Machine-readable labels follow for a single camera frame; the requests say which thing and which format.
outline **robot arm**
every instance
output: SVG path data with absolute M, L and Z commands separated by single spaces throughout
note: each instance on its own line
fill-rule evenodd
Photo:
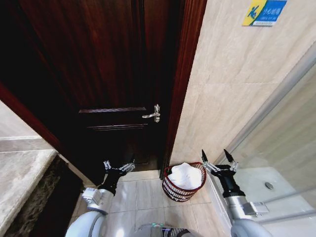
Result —
M 110 213 L 119 178 L 135 168 L 133 160 L 120 168 L 111 167 L 109 161 L 105 161 L 104 165 L 105 172 L 108 174 L 104 182 L 97 189 L 86 188 L 82 194 L 90 212 L 81 215 L 70 225 L 66 237 L 104 236 L 105 216 Z
M 232 220 L 231 234 L 233 237 L 272 237 L 259 223 L 249 220 L 246 216 L 257 216 L 269 212 L 263 202 L 248 202 L 245 193 L 234 180 L 238 162 L 224 149 L 230 165 L 213 165 L 209 163 L 202 150 L 203 166 L 210 175 L 219 178 L 223 187 L 223 197 L 229 206 L 229 215 Z

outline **door handle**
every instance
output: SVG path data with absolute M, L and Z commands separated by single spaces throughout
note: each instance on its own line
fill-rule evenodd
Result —
M 154 117 L 154 121 L 155 122 L 159 122 L 160 121 L 160 107 L 158 104 L 156 104 L 154 106 L 154 113 L 150 114 L 150 115 L 143 115 L 143 119 L 149 119 L 149 118 L 152 118 Z

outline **countertop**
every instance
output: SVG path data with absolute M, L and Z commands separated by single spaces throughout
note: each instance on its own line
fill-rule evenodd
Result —
M 55 150 L 0 153 L 0 237 L 56 156 Z

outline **red wicker basket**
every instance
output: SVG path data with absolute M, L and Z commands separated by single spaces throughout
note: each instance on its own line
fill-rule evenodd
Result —
M 206 171 L 203 168 L 202 163 L 194 162 L 194 163 L 189 163 L 189 165 L 200 169 L 202 172 L 201 186 L 192 190 L 181 189 L 170 181 L 170 179 L 168 178 L 168 175 L 171 174 L 171 168 L 173 166 L 168 166 L 166 169 L 164 169 L 162 189 L 166 193 L 166 195 L 174 201 L 184 202 L 184 201 L 189 200 L 200 188 L 203 187 L 206 181 Z

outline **floor drain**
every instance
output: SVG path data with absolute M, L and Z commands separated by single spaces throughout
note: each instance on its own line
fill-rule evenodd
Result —
M 269 182 L 266 182 L 266 183 L 265 183 L 265 186 L 266 186 L 268 189 L 273 189 L 273 188 L 274 188 L 273 185 L 270 184 Z

